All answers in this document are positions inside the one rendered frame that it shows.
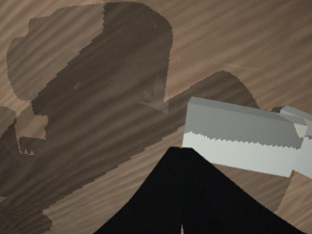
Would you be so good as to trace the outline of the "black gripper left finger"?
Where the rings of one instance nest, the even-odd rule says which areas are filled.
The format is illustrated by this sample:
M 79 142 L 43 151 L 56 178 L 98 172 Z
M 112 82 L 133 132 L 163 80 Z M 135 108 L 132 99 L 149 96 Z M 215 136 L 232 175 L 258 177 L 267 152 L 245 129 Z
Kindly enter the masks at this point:
M 111 219 L 92 234 L 182 234 L 184 159 L 171 147 Z

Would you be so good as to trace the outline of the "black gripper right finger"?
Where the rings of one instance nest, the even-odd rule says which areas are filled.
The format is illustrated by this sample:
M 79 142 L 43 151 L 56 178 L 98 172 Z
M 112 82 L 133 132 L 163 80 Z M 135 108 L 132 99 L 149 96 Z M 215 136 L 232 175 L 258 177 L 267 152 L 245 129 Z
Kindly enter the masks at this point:
M 307 234 L 266 209 L 193 148 L 182 148 L 183 234 Z

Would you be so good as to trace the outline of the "white domino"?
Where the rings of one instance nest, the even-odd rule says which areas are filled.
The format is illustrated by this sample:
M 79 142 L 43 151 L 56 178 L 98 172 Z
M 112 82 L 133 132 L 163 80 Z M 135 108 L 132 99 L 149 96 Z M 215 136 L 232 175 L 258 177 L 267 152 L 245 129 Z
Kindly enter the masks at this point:
M 312 179 L 312 116 L 301 110 L 290 108 L 290 106 L 282 108 L 280 113 L 286 114 L 286 116 L 303 117 L 305 123 L 307 123 L 307 132 L 305 132 L 293 171 L 299 171 L 300 174 L 309 176 Z
M 192 96 L 183 147 L 212 164 L 288 178 L 305 132 L 303 117 Z

